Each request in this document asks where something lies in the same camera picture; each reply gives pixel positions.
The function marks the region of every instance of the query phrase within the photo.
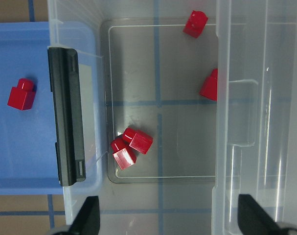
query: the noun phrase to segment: red block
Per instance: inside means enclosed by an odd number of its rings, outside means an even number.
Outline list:
[[[118,137],[111,142],[111,148],[113,149],[113,157],[118,163],[121,170],[124,170],[135,164],[137,158],[132,149],[125,144],[122,138]]]
[[[130,143],[129,146],[142,154],[146,154],[150,146],[153,144],[153,137],[132,128],[125,129],[122,138],[124,141]]]
[[[18,86],[11,89],[7,105],[20,110],[31,109],[35,97],[33,87],[34,84],[31,80],[19,79]]]
[[[218,69],[214,69],[211,72],[211,75],[206,78],[201,90],[199,91],[199,94],[208,99],[217,101],[217,90],[218,90]]]
[[[183,32],[194,38],[198,38],[199,35],[202,33],[207,23],[207,20],[208,20],[208,17],[204,12],[192,11],[192,14],[188,18],[185,28],[183,29]]]

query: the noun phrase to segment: clear plastic bin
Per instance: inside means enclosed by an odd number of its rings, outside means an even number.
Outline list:
[[[100,234],[240,234],[250,193],[297,225],[297,1],[48,3],[51,45],[78,51],[87,89],[87,179],[64,187],[68,224],[99,195]],[[198,39],[182,33],[192,10],[209,17]],[[215,104],[197,93],[217,65]],[[108,142],[129,125],[154,145],[121,171]]]

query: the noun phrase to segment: brown floor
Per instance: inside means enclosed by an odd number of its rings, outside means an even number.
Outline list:
[[[29,2],[33,2],[34,16],[32,11],[29,14]],[[0,23],[47,20],[46,0],[0,0]],[[54,211],[62,214],[63,196],[54,195],[52,201]],[[44,235],[53,225],[65,223],[64,215],[50,221],[47,195],[0,196],[0,235]]]

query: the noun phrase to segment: clear plastic side panel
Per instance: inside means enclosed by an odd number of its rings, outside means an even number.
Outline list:
[[[227,140],[218,136],[225,158],[217,156],[213,204],[213,217],[218,204],[224,216],[213,220],[213,231],[240,233],[239,193],[251,194],[275,221],[297,225],[297,1],[233,0],[225,10],[231,14],[229,71],[219,74],[219,89],[227,90],[219,100],[228,101],[222,113],[228,125]]]

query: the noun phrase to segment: black handle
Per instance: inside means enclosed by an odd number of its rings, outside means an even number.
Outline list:
[[[48,63],[55,108],[58,176],[62,186],[70,186],[86,178],[77,52],[51,47]]]

